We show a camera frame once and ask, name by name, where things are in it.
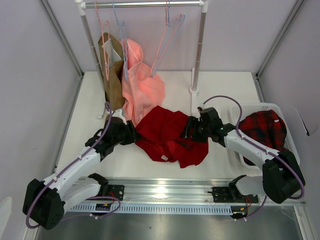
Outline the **red skirt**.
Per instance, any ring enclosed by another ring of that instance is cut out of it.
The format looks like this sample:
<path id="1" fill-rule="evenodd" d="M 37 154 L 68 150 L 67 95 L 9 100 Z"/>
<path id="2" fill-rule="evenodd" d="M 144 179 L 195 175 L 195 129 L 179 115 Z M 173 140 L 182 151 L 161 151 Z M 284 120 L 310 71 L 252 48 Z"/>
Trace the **red skirt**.
<path id="1" fill-rule="evenodd" d="M 136 126 L 141 139 L 135 144 L 155 162 L 179 162 L 181 169 L 197 166 L 209 153 L 209 144 L 180 137 L 187 120 L 181 111 L 156 106 Z"/>

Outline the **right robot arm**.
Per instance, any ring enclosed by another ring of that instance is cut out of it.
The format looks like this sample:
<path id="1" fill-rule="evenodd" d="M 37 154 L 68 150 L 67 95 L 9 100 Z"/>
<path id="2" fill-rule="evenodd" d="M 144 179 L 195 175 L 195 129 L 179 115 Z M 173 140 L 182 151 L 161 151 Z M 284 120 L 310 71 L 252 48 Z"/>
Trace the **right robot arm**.
<path id="1" fill-rule="evenodd" d="M 200 110 L 198 118 L 189 116 L 181 138 L 204 143 L 211 139 L 254 163 L 262 174 L 241 175 L 229 183 L 228 196 L 239 202 L 247 195 L 264 195 L 277 204 L 301 199 L 305 180 L 295 155 L 267 147 L 248 137 L 231 123 L 224 124 L 215 108 Z"/>

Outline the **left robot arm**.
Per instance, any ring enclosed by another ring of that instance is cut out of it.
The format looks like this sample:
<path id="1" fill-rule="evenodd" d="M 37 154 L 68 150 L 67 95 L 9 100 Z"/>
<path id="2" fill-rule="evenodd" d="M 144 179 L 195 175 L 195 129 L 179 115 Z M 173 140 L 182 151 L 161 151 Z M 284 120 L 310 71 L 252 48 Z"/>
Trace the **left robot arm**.
<path id="1" fill-rule="evenodd" d="M 84 180 L 80 178 L 110 155 L 116 146 L 130 145 L 140 138 L 131 120 L 112 117 L 104 128 L 87 140 L 71 163 L 43 180 L 35 178 L 30 181 L 22 207 L 27 227 L 51 230 L 69 209 L 85 200 L 116 201 L 117 198 L 110 194 L 109 180 L 105 177 L 92 173 Z"/>

